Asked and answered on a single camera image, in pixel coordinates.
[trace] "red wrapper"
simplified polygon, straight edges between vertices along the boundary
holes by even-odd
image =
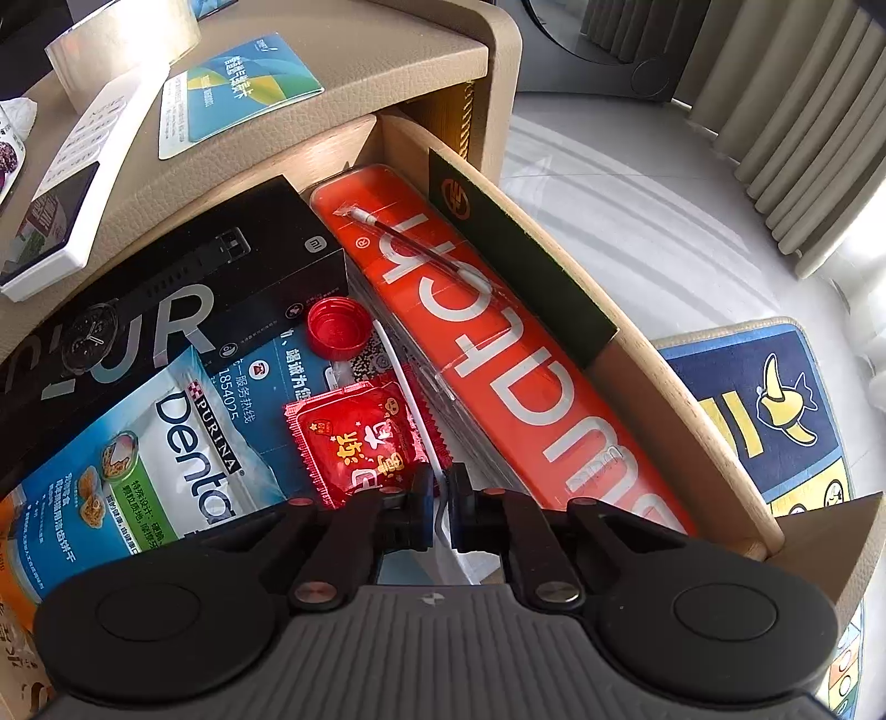
[[[452,459],[423,398],[410,383],[443,467]],[[428,461],[412,413],[393,371],[285,408],[292,437],[327,507],[341,507],[357,490],[408,489],[418,463]]]

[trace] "drawer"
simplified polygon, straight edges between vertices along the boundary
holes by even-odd
[[[828,594],[841,621],[848,622],[886,535],[882,498],[774,519],[701,406],[591,276],[496,186],[400,113],[357,118],[231,178],[143,235],[93,279],[192,217],[275,176],[284,176],[307,199],[311,188],[344,170],[384,163],[427,195],[431,149],[521,225],[617,327],[614,338],[583,372],[657,466],[699,533],[803,575]],[[527,308],[548,328],[557,325],[548,322],[542,310],[529,303]]]

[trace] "white device with black screen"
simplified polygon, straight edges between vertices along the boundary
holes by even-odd
[[[83,268],[114,181],[169,75],[165,63],[111,80],[67,136],[0,267],[0,293],[18,302]]]

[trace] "dark green card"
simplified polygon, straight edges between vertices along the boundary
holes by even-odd
[[[492,198],[433,150],[428,155],[431,203],[495,268],[548,328],[572,361],[590,365],[617,327]]]

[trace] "white tile floor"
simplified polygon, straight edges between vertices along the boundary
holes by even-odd
[[[799,282],[732,175],[676,106],[517,96],[501,188],[651,339],[788,315],[828,387],[855,490],[886,489],[886,416],[843,335],[823,273]],[[886,711],[886,563],[867,595],[857,720]]]

